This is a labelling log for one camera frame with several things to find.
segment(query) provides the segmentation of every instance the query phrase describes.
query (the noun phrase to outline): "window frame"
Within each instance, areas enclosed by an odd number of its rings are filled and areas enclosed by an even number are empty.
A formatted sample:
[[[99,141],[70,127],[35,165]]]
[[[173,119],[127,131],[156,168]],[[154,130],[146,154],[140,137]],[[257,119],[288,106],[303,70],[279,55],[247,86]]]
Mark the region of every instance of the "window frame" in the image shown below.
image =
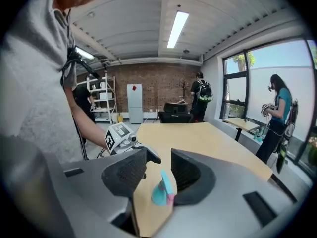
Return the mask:
[[[250,90],[250,77],[249,77],[249,59],[248,59],[248,52],[256,50],[256,49],[260,49],[260,48],[264,48],[264,47],[268,47],[271,45],[275,45],[275,44],[279,44],[279,43],[284,43],[284,42],[291,42],[291,41],[296,41],[296,40],[304,40],[307,50],[308,50],[308,54],[310,56],[310,60],[311,60],[311,68],[313,70],[314,73],[314,82],[315,82],[315,89],[317,89],[317,68],[315,68],[315,64],[314,64],[314,59],[313,59],[313,54],[311,52],[310,46],[308,44],[308,40],[313,40],[315,43],[316,41],[310,37],[310,36],[306,36],[306,35],[300,35],[300,36],[293,36],[293,37],[287,37],[287,38],[281,38],[281,39],[277,39],[274,41],[270,41],[270,42],[266,42],[260,45],[256,45],[247,49],[243,49],[242,51],[239,51],[237,53],[231,54],[230,56],[224,57],[222,58],[222,66],[223,66],[223,94],[222,94],[222,104],[221,104],[221,111],[220,111],[220,119],[224,118],[224,110],[225,110],[225,105],[226,103],[230,103],[230,104],[235,104],[238,106],[242,106],[244,107],[244,112],[243,112],[243,119],[247,119],[246,115],[247,115],[247,111],[248,111],[248,104],[249,104],[249,90]],[[232,74],[226,74],[226,60],[229,58],[232,58],[236,55],[241,55],[244,54],[244,58],[245,58],[245,64],[246,64],[246,71],[243,72],[237,72],[237,73],[232,73]],[[246,77],[246,98],[244,102],[239,102],[239,101],[233,101],[233,100],[226,100],[226,84],[227,84],[227,80],[228,79],[232,79],[232,78],[240,78],[240,77]],[[304,171],[310,178],[314,179],[314,176],[312,175],[311,170],[309,170],[305,165],[302,165],[300,163],[300,159],[305,151],[306,145],[308,143],[308,140],[311,136],[312,132],[316,132],[317,131],[317,126],[316,126],[316,118],[317,118],[317,95],[315,95],[315,103],[314,103],[314,110],[313,110],[313,117],[312,117],[312,121],[311,121],[311,125],[310,125],[310,129],[307,133],[307,136],[305,138],[305,141],[302,143],[302,145],[300,146],[299,150],[297,153],[295,154],[295,157],[287,154],[287,157],[294,163],[294,165],[298,166],[302,171]]]

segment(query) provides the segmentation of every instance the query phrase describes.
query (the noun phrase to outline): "refrigerator door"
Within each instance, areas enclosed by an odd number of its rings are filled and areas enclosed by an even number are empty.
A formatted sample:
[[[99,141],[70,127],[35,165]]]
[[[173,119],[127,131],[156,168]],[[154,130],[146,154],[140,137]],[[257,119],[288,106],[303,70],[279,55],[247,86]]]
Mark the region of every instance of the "refrigerator door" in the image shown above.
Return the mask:
[[[127,85],[127,94],[128,94],[129,108],[142,108],[143,106],[142,84]]]
[[[143,110],[142,108],[129,108],[129,118],[131,124],[143,123]]]

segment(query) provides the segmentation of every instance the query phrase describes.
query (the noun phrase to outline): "man in gray shirt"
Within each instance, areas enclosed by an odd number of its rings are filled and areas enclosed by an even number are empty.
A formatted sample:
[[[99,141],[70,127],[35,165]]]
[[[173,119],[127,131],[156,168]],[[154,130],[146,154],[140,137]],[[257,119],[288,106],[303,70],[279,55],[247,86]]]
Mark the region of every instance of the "man in gray shirt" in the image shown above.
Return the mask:
[[[75,65],[65,71],[65,91],[60,84],[74,45],[65,11],[91,1],[29,0],[0,49],[0,134],[35,143],[62,163],[83,159],[72,115],[83,137],[106,148],[105,132],[73,98]]]

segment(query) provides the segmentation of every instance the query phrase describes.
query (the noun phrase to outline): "ceiling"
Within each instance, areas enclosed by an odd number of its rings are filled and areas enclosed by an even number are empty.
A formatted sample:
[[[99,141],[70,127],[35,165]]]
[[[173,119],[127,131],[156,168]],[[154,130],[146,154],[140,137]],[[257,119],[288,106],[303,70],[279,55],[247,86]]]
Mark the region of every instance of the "ceiling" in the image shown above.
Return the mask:
[[[199,60],[232,35],[286,7],[285,0],[97,0],[73,9],[71,22],[115,59]],[[168,49],[178,10],[189,17],[175,48]],[[76,44],[106,58],[78,38]]]

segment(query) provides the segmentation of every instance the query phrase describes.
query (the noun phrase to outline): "table leg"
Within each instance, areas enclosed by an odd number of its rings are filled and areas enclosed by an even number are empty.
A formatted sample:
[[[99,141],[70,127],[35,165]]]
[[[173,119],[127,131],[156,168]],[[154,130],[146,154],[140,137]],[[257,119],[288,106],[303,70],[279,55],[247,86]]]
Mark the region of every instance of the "table leg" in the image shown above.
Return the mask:
[[[239,141],[239,137],[240,137],[241,131],[242,131],[242,129],[239,128],[238,129],[238,133],[236,135],[236,141]]]

